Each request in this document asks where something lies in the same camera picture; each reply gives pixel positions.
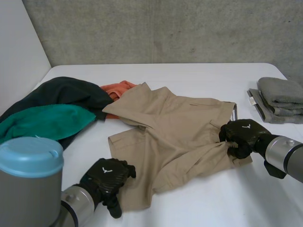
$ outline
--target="teal towel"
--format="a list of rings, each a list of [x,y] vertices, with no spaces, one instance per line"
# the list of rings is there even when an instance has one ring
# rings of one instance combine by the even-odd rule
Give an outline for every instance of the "teal towel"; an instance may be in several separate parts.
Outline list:
[[[23,136],[61,140],[81,131],[95,118],[95,114],[77,105],[56,104],[28,108],[0,123],[0,144]]]

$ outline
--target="gray wall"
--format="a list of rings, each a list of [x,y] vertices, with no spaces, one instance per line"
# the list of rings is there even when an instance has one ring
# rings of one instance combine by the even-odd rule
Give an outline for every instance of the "gray wall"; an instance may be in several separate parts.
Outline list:
[[[52,66],[268,62],[303,77],[302,0],[23,0]]]

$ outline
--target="beige shirt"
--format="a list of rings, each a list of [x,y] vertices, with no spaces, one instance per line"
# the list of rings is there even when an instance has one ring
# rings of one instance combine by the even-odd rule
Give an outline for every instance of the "beige shirt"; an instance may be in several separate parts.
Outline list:
[[[120,189],[122,210],[147,208],[154,193],[252,162],[251,157],[229,157],[232,144],[219,141],[220,127],[229,121],[234,105],[176,96],[167,87],[151,91],[143,83],[104,108],[138,126],[108,138],[112,157],[126,160],[137,172]]]

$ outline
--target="gray cloth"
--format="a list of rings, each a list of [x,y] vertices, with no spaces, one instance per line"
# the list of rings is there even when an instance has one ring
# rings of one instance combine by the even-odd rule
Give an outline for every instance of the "gray cloth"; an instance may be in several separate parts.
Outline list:
[[[284,123],[303,123],[303,115],[294,116],[276,116],[273,113],[272,107],[268,103],[265,103],[257,89],[249,89],[249,96],[253,96],[256,101],[256,109],[259,112],[262,120],[272,124],[284,124]]]
[[[299,114],[303,114],[303,109],[293,109],[293,110],[289,110],[289,109],[285,109],[285,108],[280,108],[280,107],[272,107],[268,104],[268,102],[266,101],[266,99],[264,98],[263,94],[261,91],[259,91],[260,96],[264,102],[264,104],[267,104],[267,108],[269,108],[274,115],[276,116],[294,116],[294,115],[299,115]]]
[[[272,107],[303,108],[303,88],[295,81],[263,77],[258,81],[258,88]]]

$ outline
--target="gray towel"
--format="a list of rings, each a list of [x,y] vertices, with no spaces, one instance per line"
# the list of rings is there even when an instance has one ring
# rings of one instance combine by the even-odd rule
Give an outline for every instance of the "gray towel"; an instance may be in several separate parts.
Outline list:
[[[253,96],[256,101],[256,109],[259,112],[262,120],[267,123],[272,124],[284,124],[284,123],[303,123],[303,115],[294,115],[294,116],[276,116],[273,113],[272,107],[268,103],[264,103],[260,93],[257,89],[249,89],[249,96]]]
[[[303,108],[303,88],[295,81],[263,77],[258,81],[258,88],[272,107]]]
[[[267,108],[270,109],[274,115],[276,116],[294,116],[294,115],[299,115],[299,114],[303,114],[303,109],[293,109],[293,110],[289,110],[289,109],[285,109],[285,108],[280,108],[280,107],[272,107],[268,104],[268,102],[266,101],[266,99],[264,98],[263,94],[261,91],[259,91],[260,96],[262,98],[262,101],[264,102],[264,104],[267,104]]]

